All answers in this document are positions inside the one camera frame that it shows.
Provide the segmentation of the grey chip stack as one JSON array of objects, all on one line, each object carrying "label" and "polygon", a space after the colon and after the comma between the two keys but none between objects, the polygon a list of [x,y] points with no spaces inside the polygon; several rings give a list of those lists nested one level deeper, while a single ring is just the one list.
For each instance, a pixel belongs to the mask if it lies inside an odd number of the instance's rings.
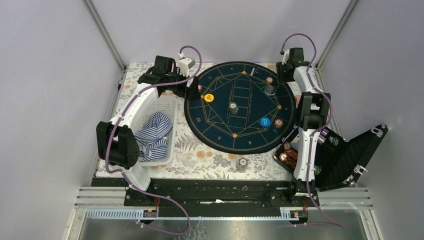
[{"label": "grey chip stack", "polygon": [[248,168],[248,160],[244,157],[239,158],[236,162],[236,169],[239,173],[244,173]]}]

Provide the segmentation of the clear dealer button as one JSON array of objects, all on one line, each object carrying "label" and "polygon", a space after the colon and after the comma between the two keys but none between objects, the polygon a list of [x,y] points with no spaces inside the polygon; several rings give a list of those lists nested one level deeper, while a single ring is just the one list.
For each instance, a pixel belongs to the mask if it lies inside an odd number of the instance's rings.
[{"label": "clear dealer button", "polygon": [[277,89],[276,89],[274,86],[272,86],[272,85],[267,85],[267,86],[264,88],[264,93],[265,93],[267,96],[274,96],[274,95],[276,94],[276,92],[277,92]]}]

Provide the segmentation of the blue small blind button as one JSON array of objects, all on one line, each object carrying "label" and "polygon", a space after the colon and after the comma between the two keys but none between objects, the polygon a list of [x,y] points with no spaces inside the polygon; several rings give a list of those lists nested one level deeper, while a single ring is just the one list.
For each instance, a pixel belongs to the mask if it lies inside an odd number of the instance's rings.
[{"label": "blue small blind button", "polygon": [[259,122],[260,125],[264,128],[269,127],[271,125],[271,120],[268,117],[262,117]]}]

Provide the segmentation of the red five chip stack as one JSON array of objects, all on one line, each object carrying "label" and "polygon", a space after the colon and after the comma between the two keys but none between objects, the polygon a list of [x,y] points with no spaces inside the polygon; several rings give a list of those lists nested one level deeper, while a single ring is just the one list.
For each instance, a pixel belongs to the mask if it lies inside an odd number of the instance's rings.
[{"label": "red five chip stack", "polygon": [[281,127],[283,126],[283,124],[284,124],[284,121],[283,121],[282,119],[280,119],[280,118],[277,118],[277,119],[274,121],[274,126],[275,126],[276,128],[281,128]]}]

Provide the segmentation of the yellow big blind button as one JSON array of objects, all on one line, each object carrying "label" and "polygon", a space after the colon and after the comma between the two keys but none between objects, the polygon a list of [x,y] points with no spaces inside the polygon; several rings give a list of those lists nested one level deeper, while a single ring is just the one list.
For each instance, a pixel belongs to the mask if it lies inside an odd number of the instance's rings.
[{"label": "yellow big blind button", "polygon": [[211,103],[211,102],[213,102],[214,101],[214,99],[215,99],[215,97],[214,97],[214,95],[213,94],[211,94],[211,93],[208,93],[208,94],[205,94],[204,95],[204,98],[203,98],[207,103]]}]

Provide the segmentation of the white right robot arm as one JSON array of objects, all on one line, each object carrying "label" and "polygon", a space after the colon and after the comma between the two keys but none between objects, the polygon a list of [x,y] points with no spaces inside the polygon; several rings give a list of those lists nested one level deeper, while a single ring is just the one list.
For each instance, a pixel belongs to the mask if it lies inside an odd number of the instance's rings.
[{"label": "white right robot arm", "polygon": [[304,50],[294,47],[281,50],[282,60],[276,63],[277,83],[296,82],[301,90],[294,115],[299,133],[299,149],[293,172],[292,187],[287,191],[287,201],[301,205],[315,186],[315,157],[318,139],[328,120],[331,96],[319,87]]}]

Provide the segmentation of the pink sponge block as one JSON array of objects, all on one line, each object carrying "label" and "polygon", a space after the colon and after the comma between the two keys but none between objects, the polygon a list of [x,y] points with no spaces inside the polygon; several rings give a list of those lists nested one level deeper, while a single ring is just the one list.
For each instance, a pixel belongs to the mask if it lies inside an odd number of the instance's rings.
[{"label": "pink sponge block", "polygon": [[296,98],[296,103],[298,104],[300,102],[301,95],[296,95],[295,98]]}]

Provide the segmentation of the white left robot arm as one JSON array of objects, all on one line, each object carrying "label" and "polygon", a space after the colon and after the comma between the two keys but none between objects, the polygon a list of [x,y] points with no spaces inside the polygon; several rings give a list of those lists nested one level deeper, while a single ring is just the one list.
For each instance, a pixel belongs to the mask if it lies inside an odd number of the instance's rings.
[{"label": "white left robot arm", "polygon": [[96,126],[98,156],[106,171],[123,175],[144,206],[155,200],[144,168],[173,160],[178,104],[175,97],[163,94],[172,91],[181,98],[199,99],[198,78],[189,74],[195,64],[183,53],[179,60],[156,56],[122,109]]}]

